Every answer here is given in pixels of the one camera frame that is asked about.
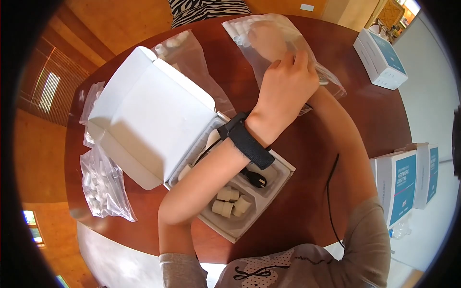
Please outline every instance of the ziplock bag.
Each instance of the ziplock bag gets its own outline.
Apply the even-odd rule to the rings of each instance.
[[[83,134],[83,145],[89,148],[95,147],[95,141],[88,132],[88,126],[85,126],[85,134]]]
[[[83,193],[93,216],[137,221],[125,192],[123,172],[100,146],[80,156],[80,167]]]
[[[81,125],[88,124],[88,117],[89,114],[91,113],[91,110],[93,110],[93,107],[95,106],[95,101],[99,98],[99,95],[101,94],[102,90],[104,89],[104,84],[106,82],[97,82],[96,84],[91,85],[87,98],[85,100],[85,104],[83,105],[83,112],[82,115],[80,116],[80,120],[78,121]]]
[[[234,106],[222,88],[210,76],[203,49],[191,30],[183,31],[151,49],[213,97],[216,111],[227,117],[236,115]]]
[[[253,67],[259,88],[272,62],[282,59],[286,51],[306,50],[309,60],[315,61],[319,79],[329,81],[325,87],[330,93],[336,99],[346,95],[338,78],[317,62],[309,44],[287,17],[279,14],[250,15],[223,22],[222,25]],[[309,110],[311,108],[305,105],[299,115]]]

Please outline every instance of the white cardboard box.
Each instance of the white cardboard box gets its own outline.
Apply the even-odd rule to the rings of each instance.
[[[359,38],[355,40],[354,48],[357,51],[357,54],[359,55],[359,58],[362,61],[372,84],[391,90],[395,90],[400,86],[399,83],[378,74],[375,66],[373,65],[372,59],[370,58],[370,55],[368,55],[368,52],[363,47],[363,44]]]
[[[400,59],[388,41],[365,28],[359,33],[359,39],[380,76],[398,84],[408,79]]]
[[[424,209],[434,197],[438,178],[438,146],[429,143],[411,143],[405,151],[416,150],[416,191],[413,207]]]
[[[203,89],[151,50],[137,47],[95,102],[88,132],[141,187],[151,190],[163,184],[171,189],[183,167],[198,157],[210,132],[227,121]],[[277,153],[270,153],[274,163],[260,171],[268,180],[265,188],[253,188],[240,175],[228,184],[254,201],[242,217],[228,219],[212,213],[214,199],[199,215],[231,242],[251,227],[295,170]]]
[[[384,218],[392,227],[413,207],[416,184],[416,151],[395,152],[376,158],[378,197]]]

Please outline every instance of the reddish brown tabletop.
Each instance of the reddish brown tabletop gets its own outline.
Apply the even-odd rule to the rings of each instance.
[[[339,102],[355,121],[368,156],[390,153],[411,142],[410,128],[398,90],[370,83],[352,47],[358,33],[342,26],[311,18],[288,16],[301,31],[317,60],[334,73],[347,91]],[[237,112],[248,111],[258,98],[253,69],[216,18],[185,25],[149,38],[137,46],[152,48],[186,29],[192,29],[203,47],[210,75],[229,96]],[[65,181],[71,215],[94,231],[130,248],[159,255],[157,210],[167,190],[147,191],[127,175],[125,188],[138,222],[121,217],[93,217],[82,191],[79,156],[84,127],[78,123],[83,109],[79,91],[108,81],[134,47],[121,53],[93,73],[73,99],[65,143]],[[336,241],[328,217],[325,184],[337,150],[314,112],[299,117],[275,141],[272,148],[288,160],[296,172],[272,204],[243,237],[232,244],[202,221],[192,225],[194,246],[201,262],[228,263],[241,257],[263,256],[302,243],[326,246]],[[340,237],[346,229],[349,192],[343,187],[338,166],[330,184],[331,213]]]

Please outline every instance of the black wrist strap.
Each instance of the black wrist strap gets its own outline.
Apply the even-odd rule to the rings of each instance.
[[[249,112],[238,113],[228,123],[219,127],[218,132],[223,141],[229,137],[238,150],[256,164],[259,169],[264,170],[274,162],[275,158],[268,152],[270,148],[264,149],[245,128],[243,122],[248,115]]]

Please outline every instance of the gray sleeve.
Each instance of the gray sleeve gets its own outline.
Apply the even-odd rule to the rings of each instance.
[[[207,288],[207,272],[195,257],[165,253],[160,255],[160,267],[165,288]]]
[[[386,287],[390,267],[390,238],[378,197],[365,200],[349,217],[344,256],[332,268],[337,286]]]

